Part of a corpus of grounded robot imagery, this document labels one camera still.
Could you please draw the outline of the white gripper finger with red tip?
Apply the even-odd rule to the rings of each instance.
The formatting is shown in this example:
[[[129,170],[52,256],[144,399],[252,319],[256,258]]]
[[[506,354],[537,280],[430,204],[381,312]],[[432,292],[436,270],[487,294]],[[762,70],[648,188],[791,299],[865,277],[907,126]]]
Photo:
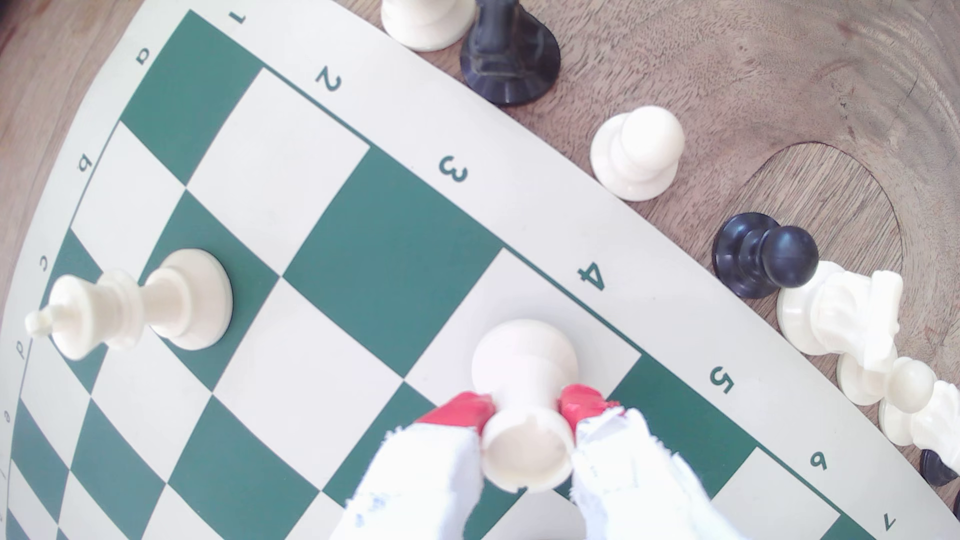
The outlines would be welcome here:
[[[560,392],[558,411],[574,433],[571,500],[587,539],[743,538],[637,408],[570,384]]]
[[[464,391],[389,432],[331,539],[462,539],[484,487],[480,435],[496,412]]]

